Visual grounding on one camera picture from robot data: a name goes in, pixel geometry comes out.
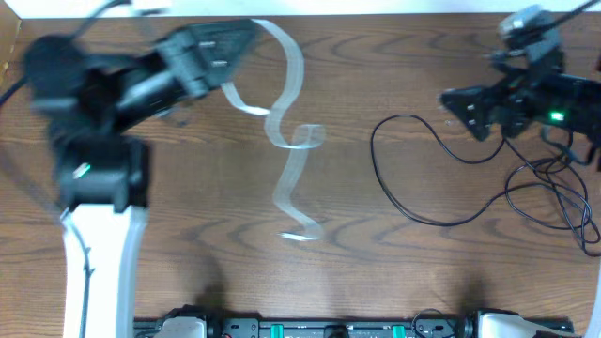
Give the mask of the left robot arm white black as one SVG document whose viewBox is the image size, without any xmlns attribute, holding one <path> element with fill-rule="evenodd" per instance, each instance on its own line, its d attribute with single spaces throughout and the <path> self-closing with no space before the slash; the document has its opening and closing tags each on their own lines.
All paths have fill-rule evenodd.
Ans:
<svg viewBox="0 0 601 338">
<path fill-rule="evenodd" d="M 133 336 L 151 149 L 130 129 L 228 82 L 256 37 L 243 19 L 181 26 L 138 56 L 92 54 L 68 35 L 38 38 L 26 50 L 63 206 L 65 336 Z"/>
</svg>

